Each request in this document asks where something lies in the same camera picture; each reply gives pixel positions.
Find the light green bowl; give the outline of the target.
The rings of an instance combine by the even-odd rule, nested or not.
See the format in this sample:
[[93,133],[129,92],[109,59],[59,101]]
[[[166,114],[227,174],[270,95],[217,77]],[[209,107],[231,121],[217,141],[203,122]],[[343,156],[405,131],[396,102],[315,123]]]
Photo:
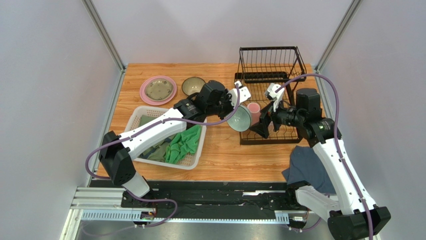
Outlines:
[[245,132],[252,125],[252,115],[246,106],[240,105],[235,114],[226,122],[234,131]]

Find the brown speckled bowl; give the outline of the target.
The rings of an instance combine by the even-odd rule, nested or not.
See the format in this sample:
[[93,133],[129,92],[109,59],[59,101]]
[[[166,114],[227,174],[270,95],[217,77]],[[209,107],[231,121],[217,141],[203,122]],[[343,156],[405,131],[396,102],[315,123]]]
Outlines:
[[189,96],[194,93],[199,93],[205,83],[206,82],[202,78],[193,76],[183,81],[181,89],[185,95]]

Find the cream patterned plate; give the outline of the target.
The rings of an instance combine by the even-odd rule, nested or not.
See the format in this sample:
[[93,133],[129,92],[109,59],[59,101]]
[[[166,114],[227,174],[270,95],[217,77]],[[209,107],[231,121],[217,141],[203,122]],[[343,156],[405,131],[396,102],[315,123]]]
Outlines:
[[176,91],[176,87],[175,87],[175,82],[171,79],[171,78],[169,78],[169,77],[165,77],[165,76],[155,76],[155,77],[153,77],[153,78],[151,78],[151,79],[149,79],[149,80],[147,80],[147,82],[146,82],[146,84],[145,84],[145,86],[142,88],[142,93],[147,97],[147,95],[145,94],[145,88],[146,88],[146,86],[148,85],[148,83],[150,83],[152,80],[154,80],[154,79],[158,79],[158,78],[164,78],[164,79],[166,79],[166,80],[169,80],[172,84],[173,84],[173,86],[174,86],[174,89],[173,89],[173,93],[167,98],[167,99],[165,99],[165,100],[168,100],[170,97],[172,97],[174,94],[175,94],[175,91]]

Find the clear glass plate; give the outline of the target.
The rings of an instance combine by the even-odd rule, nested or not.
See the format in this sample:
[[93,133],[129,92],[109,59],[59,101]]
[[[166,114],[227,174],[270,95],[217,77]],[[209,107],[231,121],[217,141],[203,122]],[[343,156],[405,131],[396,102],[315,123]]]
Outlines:
[[165,78],[156,78],[147,84],[144,93],[155,102],[166,100],[174,91],[173,84]]

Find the pink plate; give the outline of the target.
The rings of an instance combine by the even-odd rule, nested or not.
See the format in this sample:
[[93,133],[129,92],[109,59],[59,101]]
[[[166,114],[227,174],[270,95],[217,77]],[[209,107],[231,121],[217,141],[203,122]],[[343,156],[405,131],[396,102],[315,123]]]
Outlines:
[[[166,78],[170,78],[170,77],[168,77],[168,76],[165,76],[165,75],[157,75],[157,76],[161,76],[161,77],[166,77]],[[147,82],[147,80],[141,85],[141,87],[140,87],[140,89],[139,89],[139,95],[140,95],[140,98],[145,102],[145,103],[147,103],[148,105],[152,105],[152,106],[160,106],[160,105],[164,105],[164,104],[166,104],[166,103],[168,103],[169,101],[171,101],[173,98],[174,98],[174,96],[176,95],[176,93],[177,93],[177,90],[178,90],[178,87],[177,87],[177,84],[176,84],[176,82],[175,82],[175,87],[176,87],[176,90],[175,90],[175,94],[172,96],[172,97],[170,97],[169,99],[167,99],[167,100],[165,100],[165,101],[160,101],[160,102],[154,102],[154,101],[152,101],[152,100],[149,100],[144,94],[143,94],[143,92],[142,92],[142,90],[143,90],[143,87],[146,85],[146,82]]]

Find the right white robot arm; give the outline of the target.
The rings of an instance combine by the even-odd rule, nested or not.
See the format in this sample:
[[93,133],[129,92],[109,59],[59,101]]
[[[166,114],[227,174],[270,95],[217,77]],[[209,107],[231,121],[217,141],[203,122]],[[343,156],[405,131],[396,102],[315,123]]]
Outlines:
[[336,121],[323,117],[320,94],[313,88],[299,89],[296,104],[288,107],[283,104],[283,94],[276,84],[265,91],[270,102],[251,130],[267,138],[270,125],[275,130],[296,128],[318,156],[337,195],[337,200],[332,200],[302,180],[288,186],[291,200],[326,221],[336,240],[373,238],[391,219],[390,211],[377,205],[355,173]]

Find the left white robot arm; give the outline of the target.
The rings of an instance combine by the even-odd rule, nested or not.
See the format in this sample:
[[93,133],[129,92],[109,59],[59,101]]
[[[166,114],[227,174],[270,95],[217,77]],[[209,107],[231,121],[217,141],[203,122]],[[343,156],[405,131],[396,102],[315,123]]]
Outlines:
[[96,150],[98,159],[115,186],[124,187],[135,198],[142,198],[151,188],[134,167],[137,157],[167,137],[195,125],[208,126],[205,119],[209,116],[218,116],[220,123],[224,123],[250,98],[248,88],[240,81],[228,90],[222,83],[210,80],[200,92],[180,100],[149,123],[120,134],[113,131],[105,134],[102,145]]

